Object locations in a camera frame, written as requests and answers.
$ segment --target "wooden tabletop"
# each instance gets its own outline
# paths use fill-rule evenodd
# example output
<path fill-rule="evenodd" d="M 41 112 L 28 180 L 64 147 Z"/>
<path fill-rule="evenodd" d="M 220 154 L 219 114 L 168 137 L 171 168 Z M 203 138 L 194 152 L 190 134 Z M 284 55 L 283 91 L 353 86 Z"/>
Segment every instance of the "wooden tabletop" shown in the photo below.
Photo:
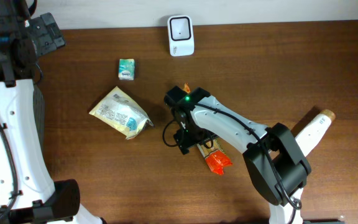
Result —
<path fill-rule="evenodd" d="M 308 156 L 306 220 L 358 223 L 358 21 L 194 27 L 195 53 L 171 57 L 166 27 L 65 30 L 67 46 L 40 59 L 46 102 L 44 159 L 54 180 L 75 179 L 81 202 L 108 223 L 219 223 L 269 218 L 244 160 L 212 173 L 197 149 L 166 147 L 163 103 L 175 85 L 208 90 L 258 123 L 294 127 L 316 108 L 337 119 Z M 118 60 L 134 58 L 134 81 Z M 133 140 L 88 111 L 115 86 L 150 116 Z M 167 133 L 169 140 L 178 126 Z"/>

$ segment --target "crumpled plastic bag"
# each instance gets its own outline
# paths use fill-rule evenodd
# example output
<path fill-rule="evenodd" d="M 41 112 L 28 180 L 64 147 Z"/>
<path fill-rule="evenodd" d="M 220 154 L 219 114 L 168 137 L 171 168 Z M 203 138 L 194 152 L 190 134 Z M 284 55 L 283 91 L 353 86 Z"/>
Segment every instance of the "crumpled plastic bag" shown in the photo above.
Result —
<path fill-rule="evenodd" d="M 90 112 L 126 136 L 136 137 L 146 126 L 153 126 L 147 113 L 127 94 L 115 87 Z"/>

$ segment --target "orange tag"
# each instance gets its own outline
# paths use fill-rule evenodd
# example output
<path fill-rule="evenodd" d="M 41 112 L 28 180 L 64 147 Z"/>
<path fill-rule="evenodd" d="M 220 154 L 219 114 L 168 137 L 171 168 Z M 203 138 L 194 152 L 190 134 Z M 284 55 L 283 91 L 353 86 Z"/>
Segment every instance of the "orange tag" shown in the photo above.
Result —
<path fill-rule="evenodd" d="M 190 87 L 187 83 L 185 83 L 185 87 L 183 87 L 183 91 L 190 93 Z"/>

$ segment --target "orange snack package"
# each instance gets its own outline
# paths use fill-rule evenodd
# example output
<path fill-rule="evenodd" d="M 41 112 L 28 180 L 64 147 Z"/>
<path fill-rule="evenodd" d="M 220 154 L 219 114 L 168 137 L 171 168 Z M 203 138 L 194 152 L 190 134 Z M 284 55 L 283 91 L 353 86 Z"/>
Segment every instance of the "orange snack package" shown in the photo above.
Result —
<path fill-rule="evenodd" d="M 187 83 L 185 83 L 185 86 L 183 87 L 183 91 L 187 92 L 187 93 L 190 93 L 190 87 Z"/>
<path fill-rule="evenodd" d="M 211 149 L 207 149 L 205 146 L 199 144 L 197 144 L 197 147 L 203 155 L 209 169 L 215 174 L 223 175 L 223 167 L 231 166 L 233 163 L 224 153 L 218 140 L 214 139 L 213 142 L 214 145 Z M 206 145 L 211 147 L 211 142 L 207 142 Z"/>

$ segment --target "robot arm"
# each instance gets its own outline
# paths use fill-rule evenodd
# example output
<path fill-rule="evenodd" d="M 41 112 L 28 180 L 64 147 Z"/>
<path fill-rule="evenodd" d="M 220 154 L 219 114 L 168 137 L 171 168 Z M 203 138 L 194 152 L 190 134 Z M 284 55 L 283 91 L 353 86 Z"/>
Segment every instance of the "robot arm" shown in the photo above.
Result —
<path fill-rule="evenodd" d="M 306 177 L 311 172 L 305 156 L 328 129 L 334 119 L 332 112 L 323 111 L 294 138 L 284 125 L 278 123 L 268 128 L 243 118 L 200 88 L 187 95 L 176 86 L 166 94 L 164 102 L 181 126 L 174 138 L 182 152 L 188 152 L 190 147 L 209 139 L 223 138 L 243 154 L 254 187 L 269 202 L 270 223 L 303 222 L 300 211 L 295 210 L 284 197 L 278 181 L 286 192 L 291 193 L 291 201 L 300 202 Z M 274 167 L 263 153 L 262 144 L 273 151 L 280 151 L 273 160 Z M 278 172 L 280 179 L 275 178 L 273 170 Z"/>
<path fill-rule="evenodd" d="M 30 19 L 24 0 L 0 0 L 0 223 L 105 223 L 80 205 L 75 180 L 53 182 L 42 157 L 34 68 L 64 45 L 51 14 Z"/>

